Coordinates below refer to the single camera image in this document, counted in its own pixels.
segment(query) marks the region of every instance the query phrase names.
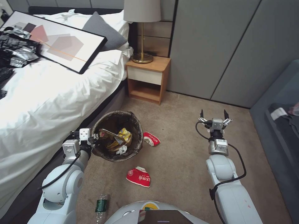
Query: plastic bottle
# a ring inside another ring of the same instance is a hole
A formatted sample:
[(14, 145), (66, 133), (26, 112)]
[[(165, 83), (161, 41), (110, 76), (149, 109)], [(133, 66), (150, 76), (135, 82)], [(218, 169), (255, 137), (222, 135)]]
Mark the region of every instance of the plastic bottle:
[(97, 222), (96, 224), (104, 224), (107, 220), (107, 210), (108, 210), (108, 194), (101, 194), (100, 198), (97, 200), (96, 210), (97, 212)]

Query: black cable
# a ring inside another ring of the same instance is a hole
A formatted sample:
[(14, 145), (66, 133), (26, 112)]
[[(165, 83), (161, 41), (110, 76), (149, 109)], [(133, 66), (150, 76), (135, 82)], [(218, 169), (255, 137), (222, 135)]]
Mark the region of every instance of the black cable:
[[(196, 123), (196, 125), (195, 125), (195, 129), (196, 129), (196, 131), (198, 132), (198, 134), (199, 134), (200, 136), (202, 136), (203, 138), (209, 140), (207, 137), (203, 136), (203, 135), (198, 131), (198, 129), (197, 129), (197, 125), (198, 125), (198, 123), (204, 123), (204, 122), (202, 122), (202, 121), (198, 121), (198, 122)], [(233, 178), (233, 179), (230, 179), (230, 180), (222, 181), (222, 182), (216, 184), (216, 185), (214, 186), (213, 189), (210, 189), (210, 196), (211, 196), (211, 199), (214, 201), (216, 211), (217, 211), (218, 216), (219, 216), (219, 218), (221, 219), (221, 221), (222, 221), (223, 224), (225, 224), (225, 222), (224, 222), (224, 220), (223, 220), (223, 218), (222, 218), (222, 216), (221, 216), (221, 214), (220, 214), (220, 212), (219, 212), (219, 209), (218, 209), (218, 206), (217, 206), (217, 203), (216, 203), (216, 197), (215, 197), (216, 191), (217, 191), (219, 185), (221, 185), (221, 184), (225, 184), (225, 183), (229, 183), (229, 182), (233, 182), (233, 181), (235, 181), (235, 180), (242, 179), (242, 178), (245, 177), (246, 174), (247, 174), (247, 171), (246, 171), (246, 168), (245, 168), (245, 164), (244, 164), (244, 161), (243, 161), (243, 159), (242, 159), (242, 156), (241, 156), (239, 150), (238, 150), (236, 147), (234, 147), (233, 145), (231, 145), (231, 144), (228, 144), (228, 145), (231, 146), (232, 148), (234, 148), (234, 149), (236, 150), (236, 152), (238, 153), (238, 156), (239, 156), (239, 158), (240, 158), (240, 160), (241, 160), (241, 163), (242, 163), (242, 166), (243, 166), (244, 173), (243, 173), (243, 175), (241, 175), (241, 176), (239, 176), (239, 177), (237, 177), (237, 178)]]
[(72, 165), (74, 165), (74, 163), (77, 161), (77, 159), (80, 157), (81, 152), (79, 151), (78, 155), (76, 156), (76, 158), (72, 161), (72, 163), (58, 176), (56, 177), (54, 180), (52, 180), (50, 183), (47, 183), (44, 186), (40, 186), (37, 190), (42, 190), (46, 187), (49, 187), (51, 184), (55, 183), (60, 177), (62, 177), (70, 168)]
[(209, 140), (207, 137), (203, 136), (203, 135), (198, 131), (198, 129), (197, 129), (197, 125), (198, 125), (199, 123), (204, 123), (204, 122), (202, 122), (202, 121), (198, 121), (198, 122), (196, 123), (196, 125), (195, 125), (195, 129), (196, 129), (197, 133), (198, 133), (201, 137), (205, 138), (206, 140)]

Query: nightstand drawer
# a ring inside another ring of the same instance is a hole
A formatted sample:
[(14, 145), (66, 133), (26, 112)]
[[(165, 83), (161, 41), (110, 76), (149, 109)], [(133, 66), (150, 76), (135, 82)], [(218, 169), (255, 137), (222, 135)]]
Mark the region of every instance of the nightstand drawer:
[(162, 72), (154, 72), (133, 67), (127, 67), (127, 69), (129, 79), (161, 85)]

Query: trash can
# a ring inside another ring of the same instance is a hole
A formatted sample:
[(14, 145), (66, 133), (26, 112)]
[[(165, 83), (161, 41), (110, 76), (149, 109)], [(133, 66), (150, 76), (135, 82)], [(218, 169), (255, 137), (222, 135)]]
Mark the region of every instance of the trash can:
[(107, 139), (99, 141), (93, 146), (92, 152), (96, 156), (100, 156), (111, 162), (122, 162), (135, 156), (142, 148), (143, 130), (137, 117), (132, 112), (116, 110), (104, 115), (94, 125), (92, 135), (99, 133), (99, 129), (103, 128), (115, 134), (126, 128), (132, 133), (132, 143), (127, 151), (122, 155), (116, 155), (108, 152), (105, 145)]

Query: white duvet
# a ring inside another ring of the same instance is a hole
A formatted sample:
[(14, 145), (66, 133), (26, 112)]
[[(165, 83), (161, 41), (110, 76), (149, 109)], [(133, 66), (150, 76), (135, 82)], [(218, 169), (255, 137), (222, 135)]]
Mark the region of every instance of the white duvet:
[(0, 218), (75, 130), (126, 78), (132, 49), (100, 52), (82, 75), (41, 59), (0, 100)]

